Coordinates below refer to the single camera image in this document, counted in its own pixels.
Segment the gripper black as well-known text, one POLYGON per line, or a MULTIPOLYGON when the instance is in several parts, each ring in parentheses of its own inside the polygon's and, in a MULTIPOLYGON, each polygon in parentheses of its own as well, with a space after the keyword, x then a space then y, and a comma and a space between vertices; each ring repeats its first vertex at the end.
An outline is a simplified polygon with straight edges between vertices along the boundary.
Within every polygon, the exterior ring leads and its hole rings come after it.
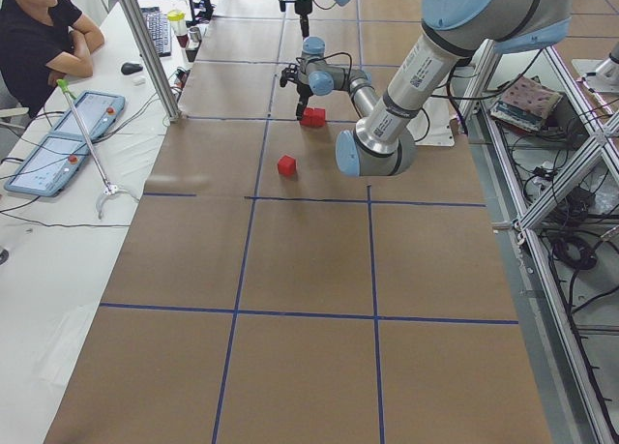
POLYGON ((297 93, 299 96, 298 103, 296 105, 295 116, 298 121, 302 120, 306 110, 306 106, 309 103, 310 97, 313 92, 310 88, 308 79, 303 75, 298 75, 296 79, 297 93))
POLYGON ((303 37, 309 35, 309 15, 312 12, 312 0, 295 0, 295 13, 300 17, 303 37))

